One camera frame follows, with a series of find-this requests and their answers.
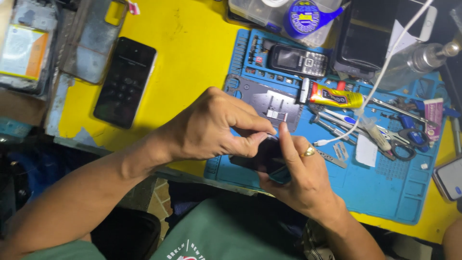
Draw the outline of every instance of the tiled floor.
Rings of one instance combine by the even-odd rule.
[[[170,208],[169,185],[167,180],[157,179],[147,212],[155,215],[160,220],[160,244],[164,240],[165,233],[167,233],[167,230],[169,229],[169,224],[165,222],[165,218],[172,214],[172,209]]]

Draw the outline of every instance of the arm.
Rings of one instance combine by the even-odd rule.
[[[462,258],[462,219],[452,223],[443,237],[444,256],[446,260]]]
[[[240,136],[233,136],[230,128]],[[217,88],[133,146],[87,164],[22,208],[0,248],[0,259],[88,238],[122,197],[150,171],[171,161],[217,155],[255,156],[271,123]]]
[[[336,258],[384,260],[385,255],[369,232],[332,191],[324,159],[318,153],[300,157],[309,143],[304,137],[290,136],[285,123],[279,126],[279,138],[292,181],[280,185],[270,180],[268,174],[258,173],[260,187],[323,226]]]

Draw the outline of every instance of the white smartphone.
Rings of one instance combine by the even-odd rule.
[[[396,20],[404,27],[412,17],[422,8],[424,3],[417,0],[400,0]],[[409,34],[416,40],[426,42],[430,39],[433,25],[435,24],[438,10],[434,6],[428,7],[427,11],[409,29]]]

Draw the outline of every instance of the gold ring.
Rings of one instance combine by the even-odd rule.
[[[300,157],[312,156],[313,154],[315,154],[315,152],[316,149],[310,143],[308,149],[302,155],[300,155]]]

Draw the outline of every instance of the charging cable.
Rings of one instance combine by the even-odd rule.
[[[393,45],[393,47],[391,48],[391,53],[390,55],[388,56],[388,58],[385,60],[385,63],[383,65],[383,68],[382,68],[382,71],[383,73],[381,73],[379,75],[379,77],[377,78],[377,81],[376,83],[374,84],[374,87],[372,88],[371,92],[369,93],[369,95],[367,96],[367,98],[364,100],[363,104],[361,105],[361,108],[359,109],[356,109],[354,114],[356,116],[358,116],[358,119],[356,120],[356,122],[354,123],[353,127],[348,131],[346,132],[345,134],[337,137],[337,138],[334,138],[334,139],[331,139],[331,140],[319,140],[317,141],[317,144],[318,146],[323,146],[323,145],[326,145],[330,142],[333,142],[333,141],[337,141],[337,140],[340,140],[348,135],[350,135],[351,133],[353,133],[356,128],[358,127],[358,124],[359,124],[359,121],[361,120],[362,122],[363,121],[367,121],[368,124],[371,123],[371,119],[367,118],[365,115],[364,115],[364,108],[366,107],[367,103],[369,102],[369,100],[372,98],[372,95],[375,93],[375,91],[377,90],[377,87],[378,85],[380,84],[380,81],[382,81],[382,78],[383,78],[383,75],[385,74],[385,71],[387,70],[388,68],[388,65],[390,64],[390,60],[391,60],[391,57],[393,56],[394,52],[395,52],[395,49],[398,47],[398,44],[401,42],[402,38],[405,36],[405,34],[407,33],[407,31],[411,28],[411,26],[414,25],[414,23],[417,21],[417,19],[419,19],[422,14],[428,9],[428,7],[432,4],[433,0],[427,0],[425,2],[425,4],[421,7],[421,9],[414,15],[414,17],[412,17],[412,19],[409,21],[409,23],[406,25],[406,27],[404,27],[404,30],[401,32],[401,34],[399,35],[398,39],[396,40],[395,44]]]

